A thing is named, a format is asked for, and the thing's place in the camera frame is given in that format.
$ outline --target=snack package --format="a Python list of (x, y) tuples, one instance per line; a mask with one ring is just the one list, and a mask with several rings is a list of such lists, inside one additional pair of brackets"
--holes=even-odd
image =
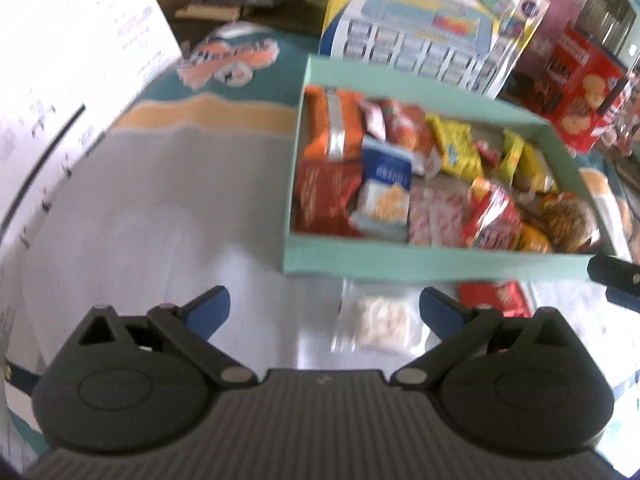
[(513, 175), (518, 167), (524, 144), (524, 140), (516, 132), (504, 129), (502, 160), (495, 170), (495, 175), (508, 187), (513, 183)]
[(351, 225), (348, 204), (362, 182), (359, 162), (301, 160), (294, 199), (300, 206), (295, 230), (341, 237), (360, 237)]
[(413, 172), (431, 178), (440, 171), (442, 158), (430, 127), (424, 121), (422, 107), (392, 99), (380, 101), (385, 118), (386, 140), (411, 150)]
[(484, 178), (470, 191), (471, 219), (462, 229), (465, 247), (513, 250), (520, 238), (522, 218), (506, 190)]
[(421, 287), (345, 280), (334, 352), (359, 349), (420, 356), (430, 330), (420, 319)]
[(438, 142), (444, 171), (465, 180), (482, 176), (482, 161), (469, 124), (445, 121), (433, 114), (427, 114), (425, 120)]
[(502, 160), (502, 153), (499, 150), (496, 150), (491, 144), (489, 144), (488, 140), (476, 140), (474, 142), (474, 146), (483, 162), (486, 162), (490, 170), (495, 170), (498, 166), (500, 166), (500, 161)]
[(428, 247), (460, 247), (465, 196), (413, 184), (409, 203), (409, 243)]
[(518, 242), (518, 250), (524, 253), (548, 254), (553, 252), (549, 238), (540, 230), (529, 224), (522, 224), (522, 233)]
[(360, 109), (364, 113), (365, 130), (380, 142), (386, 141), (385, 117), (380, 105), (365, 99), (360, 102)]
[(347, 162), (359, 160), (364, 136), (362, 94), (309, 85), (305, 88), (311, 142), (303, 158)]
[(525, 142), (522, 149), (518, 170), (530, 180), (538, 193), (548, 193), (556, 183), (545, 156), (528, 142)]
[(572, 193), (545, 197), (542, 218), (551, 243), (564, 253), (587, 251), (600, 241), (595, 213), (584, 200)]
[(489, 282), (463, 282), (458, 285), (460, 303), (467, 308), (491, 305), (504, 317), (531, 317), (531, 311), (518, 282), (500, 285)]
[(405, 242), (411, 187), (411, 152), (365, 137), (364, 184), (351, 220), (363, 234)]

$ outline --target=snack box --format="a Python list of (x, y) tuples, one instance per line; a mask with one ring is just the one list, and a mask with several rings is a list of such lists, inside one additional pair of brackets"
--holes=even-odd
[[(425, 110), (469, 123), (507, 127), (535, 143), (544, 153), (558, 186), (586, 200), (600, 225), (599, 251), (614, 254), (602, 218), (562, 140), (544, 119), (513, 105), (491, 101), (428, 78), (384, 67), (311, 56), (304, 85), (353, 89), (369, 96), (388, 96)], [(285, 274), (328, 274), (355, 280), (426, 282), (444, 280), (583, 280), (587, 254), (530, 254), (457, 248), (425, 248), (370, 239), (337, 238), (293, 231), (292, 200), (298, 157), (308, 143), (304, 92), (290, 171), (284, 236)]]

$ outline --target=clear plastic bag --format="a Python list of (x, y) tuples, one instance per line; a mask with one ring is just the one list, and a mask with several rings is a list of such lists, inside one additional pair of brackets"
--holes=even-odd
[(421, 291), (420, 286), (344, 280), (332, 351), (422, 355), (430, 329), (420, 319)]

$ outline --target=white paper sign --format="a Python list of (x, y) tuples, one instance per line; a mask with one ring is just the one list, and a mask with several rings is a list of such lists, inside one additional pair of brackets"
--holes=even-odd
[[(59, 184), (140, 91), (180, 59), (180, 48), (156, 0), (0, 0), (0, 30), (4, 360), (20, 303), (17, 269)], [(0, 454), (21, 468), (28, 452), (2, 390)]]

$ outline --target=product display box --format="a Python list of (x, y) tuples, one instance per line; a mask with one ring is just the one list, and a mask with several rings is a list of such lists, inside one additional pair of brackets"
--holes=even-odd
[[(353, 89), (366, 96), (387, 96), (416, 103), (429, 112), (487, 130), (509, 128), (535, 144), (545, 155), (558, 187), (573, 192), (596, 212), (582, 177), (555, 130), (544, 119), (513, 105), (491, 101), (447, 84), (324, 57), (310, 57), (305, 86)], [(444, 280), (581, 280), (587, 278), (588, 254), (532, 254), (460, 248), (417, 247), (398, 242), (309, 235), (292, 229), (296, 207), (292, 198), (300, 153), (308, 144), (303, 96), (291, 167), (286, 211), (283, 270), (286, 274), (329, 274), (356, 280), (428, 282)], [(598, 251), (614, 254), (598, 216), (602, 243)]]
[(320, 54), (495, 98), (548, 0), (329, 0)]

